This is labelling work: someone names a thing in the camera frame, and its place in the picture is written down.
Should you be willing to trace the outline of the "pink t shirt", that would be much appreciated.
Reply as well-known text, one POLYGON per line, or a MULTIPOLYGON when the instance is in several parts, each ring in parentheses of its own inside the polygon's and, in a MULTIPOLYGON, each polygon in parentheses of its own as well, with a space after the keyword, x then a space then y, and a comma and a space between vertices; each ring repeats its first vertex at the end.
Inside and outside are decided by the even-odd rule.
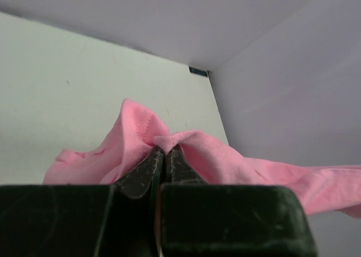
POLYGON ((179 145, 187 163, 211 184, 262 184, 290 188, 308 215, 340 211, 360 217, 360 167, 299 167, 247 158, 199 130, 170 133, 149 108, 129 99, 102 144, 86 153, 63 150, 45 184, 110 184, 140 163, 154 146, 179 145))

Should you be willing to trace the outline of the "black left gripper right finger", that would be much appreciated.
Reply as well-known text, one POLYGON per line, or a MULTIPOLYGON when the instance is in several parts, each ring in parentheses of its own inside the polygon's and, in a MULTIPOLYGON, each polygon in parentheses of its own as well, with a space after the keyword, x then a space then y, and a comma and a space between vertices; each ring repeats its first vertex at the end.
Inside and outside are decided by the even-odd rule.
POLYGON ((206 181, 188 164, 176 145, 165 156, 157 201, 157 239, 163 256, 195 256, 199 215, 193 193, 206 181))

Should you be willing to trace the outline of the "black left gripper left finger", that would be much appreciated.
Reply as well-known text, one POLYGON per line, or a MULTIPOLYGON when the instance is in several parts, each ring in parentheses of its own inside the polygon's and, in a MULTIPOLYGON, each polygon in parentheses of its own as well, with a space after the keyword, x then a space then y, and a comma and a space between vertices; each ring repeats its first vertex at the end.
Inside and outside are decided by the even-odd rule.
POLYGON ((112 248, 117 256, 159 256, 155 218, 163 162, 164 152, 155 147, 114 183, 112 248))

